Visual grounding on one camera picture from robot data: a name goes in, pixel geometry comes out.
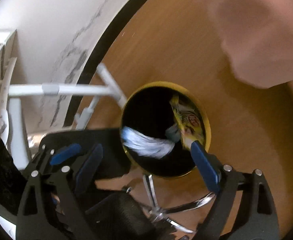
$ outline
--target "black fabric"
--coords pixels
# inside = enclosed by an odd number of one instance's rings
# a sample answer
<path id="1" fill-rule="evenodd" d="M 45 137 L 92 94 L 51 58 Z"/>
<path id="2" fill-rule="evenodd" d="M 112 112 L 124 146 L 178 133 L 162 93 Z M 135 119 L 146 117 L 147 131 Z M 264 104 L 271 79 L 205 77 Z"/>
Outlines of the black fabric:
<path id="1" fill-rule="evenodd" d="M 104 190 L 96 188 L 95 184 L 92 183 L 88 191 L 80 196 L 76 197 L 76 201 L 79 204 L 80 209 L 86 212 L 88 209 L 98 204 L 109 195 L 112 195 L 117 191 L 115 190 Z"/>
<path id="2" fill-rule="evenodd" d="M 75 177 L 74 195 L 80 196 L 87 192 L 90 184 L 92 184 L 93 177 L 96 170 L 103 160 L 103 148 L 101 144 L 97 144 L 89 153 L 89 157 L 80 168 Z"/>
<path id="3" fill-rule="evenodd" d="M 13 215 L 17 215 L 25 185 L 25 178 L 0 140 L 0 204 Z"/>
<path id="4" fill-rule="evenodd" d="M 80 144 L 83 152 L 88 152 L 94 144 L 102 145 L 103 159 L 94 180 L 121 177 L 130 171 L 131 162 L 123 150 L 119 129 L 51 133 L 42 139 L 40 148 L 45 145 L 47 149 L 58 150 L 71 143 Z"/>
<path id="5" fill-rule="evenodd" d="M 156 239 L 156 230 L 139 204 L 125 192 L 115 192 L 86 212 L 101 240 Z"/>
<path id="6" fill-rule="evenodd" d="M 136 93 L 127 102 L 122 125 L 133 128 L 146 136 L 165 139 L 165 130 L 175 123 L 169 103 L 174 94 L 179 94 L 183 101 L 192 104 L 187 97 L 173 89 L 146 88 Z M 139 156 L 131 149 L 128 149 L 128 152 L 142 168 L 161 177 L 181 176 L 195 167 L 190 152 L 183 149 L 181 142 L 176 143 L 172 152 L 160 160 Z"/>

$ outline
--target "chair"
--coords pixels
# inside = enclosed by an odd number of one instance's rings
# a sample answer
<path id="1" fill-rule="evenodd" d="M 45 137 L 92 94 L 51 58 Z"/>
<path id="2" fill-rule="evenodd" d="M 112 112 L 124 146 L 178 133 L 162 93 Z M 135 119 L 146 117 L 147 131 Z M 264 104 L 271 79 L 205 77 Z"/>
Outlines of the chair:
<path id="1" fill-rule="evenodd" d="M 92 239 L 159 239 L 163 235 L 164 227 L 157 228 L 144 215 L 140 205 L 126 192 L 100 190 L 92 180 L 106 178 L 103 172 L 98 174 L 98 164 L 101 162 L 104 151 L 101 143 L 91 141 L 89 147 L 87 138 L 96 131 L 73 131 L 66 134 L 52 134 L 43 141 L 48 146 L 41 144 L 39 153 L 23 171 L 23 175 L 14 166 L 13 159 L 6 150 L 4 143 L 0 140 L 0 216 L 16 225 L 16 237 L 18 239 L 84 239 L 81 230 L 75 228 L 86 228 L 97 238 Z M 116 129 L 107 131 L 110 134 L 118 132 Z M 50 165 L 52 154 L 50 143 L 68 143 L 62 138 L 67 138 L 74 133 L 78 140 L 85 142 L 81 153 L 71 157 L 58 165 Z M 105 131 L 97 131 L 96 138 Z M 112 169 L 112 164 L 104 160 L 104 165 Z M 58 175 L 65 167 L 72 173 L 67 180 L 59 179 Z M 56 206 L 52 193 L 56 192 L 61 199 L 62 213 L 56 212 Z"/>
<path id="2" fill-rule="evenodd" d="M 40 142 L 39 149 L 56 151 L 59 148 L 78 143 L 83 151 L 88 151 L 93 144 L 103 146 L 103 159 L 94 179 L 111 179 L 128 173 L 131 162 L 125 155 L 117 128 L 98 130 L 71 130 L 46 135 Z"/>
<path id="3" fill-rule="evenodd" d="M 17 58 L 10 59 L 2 80 L 0 90 L 0 138 L 11 153 L 19 170 L 23 170 L 31 160 L 20 97 L 36 95 L 94 96 L 90 106 L 86 107 L 81 115 L 75 116 L 76 130 L 85 129 L 100 97 L 113 97 L 121 108 L 126 102 L 125 95 L 102 63 L 98 65 L 96 73 L 104 81 L 104 86 L 51 83 L 10 85 L 16 60 Z"/>
<path id="4" fill-rule="evenodd" d="M 201 104 L 185 88 L 170 82 L 152 82 L 135 91 L 123 109 L 122 127 L 130 127 L 153 138 L 166 138 L 166 129 L 175 123 L 174 114 L 169 102 L 176 94 L 179 95 L 181 100 L 188 102 L 199 112 L 198 116 L 201 117 L 206 138 L 205 147 L 208 150 L 211 133 L 204 109 L 202 109 Z M 161 159 L 140 156 L 129 147 L 126 147 L 126 151 L 131 160 L 145 171 L 143 181 L 150 204 L 145 205 L 141 203 L 141 205 L 150 214 L 150 219 L 152 221 L 167 221 L 177 230 L 188 234 L 195 233 L 195 231 L 170 219 L 168 215 L 200 208 L 209 203 L 215 197 L 215 194 L 211 192 L 191 203 L 164 209 L 158 205 L 153 176 L 151 175 L 177 178 L 189 173 L 195 167 L 190 152 L 183 148 L 181 141 L 175 143 L 172 151 Z"/>

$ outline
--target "snack wrapper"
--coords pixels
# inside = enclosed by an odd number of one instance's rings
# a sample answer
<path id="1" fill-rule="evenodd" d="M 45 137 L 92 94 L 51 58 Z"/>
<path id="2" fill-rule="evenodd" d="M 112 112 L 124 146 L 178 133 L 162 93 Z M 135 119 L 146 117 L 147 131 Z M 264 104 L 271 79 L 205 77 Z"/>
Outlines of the snack wrapper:
<path id="1" fill-rule="evenodd" d="M 190 149 L 193 141 L 204 144 L 204 134 L 200 119 L 195 109 L 174 95 L 170 100 L 176 124 L 181 131 L 181 142 L 184 148 Z"/>

